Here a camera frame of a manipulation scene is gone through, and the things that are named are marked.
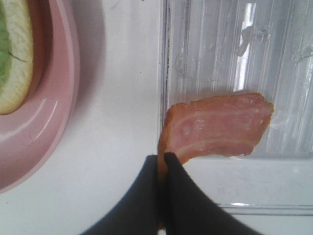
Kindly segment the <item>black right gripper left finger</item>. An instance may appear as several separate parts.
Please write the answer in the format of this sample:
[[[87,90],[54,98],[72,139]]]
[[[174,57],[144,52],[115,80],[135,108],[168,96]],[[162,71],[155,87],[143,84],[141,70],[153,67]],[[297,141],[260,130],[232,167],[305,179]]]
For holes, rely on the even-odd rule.
[[[157,235],[159,224],[157,156],[147,156],[120,201],[84,235]]]

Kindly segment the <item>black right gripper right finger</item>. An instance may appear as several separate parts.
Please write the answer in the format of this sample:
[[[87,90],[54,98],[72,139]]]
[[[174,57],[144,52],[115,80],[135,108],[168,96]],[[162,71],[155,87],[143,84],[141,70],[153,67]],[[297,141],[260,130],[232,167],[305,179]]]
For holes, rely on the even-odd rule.
[[[167,235],[259,235],[215,204],[194,183],[174,153],[166,153]]]

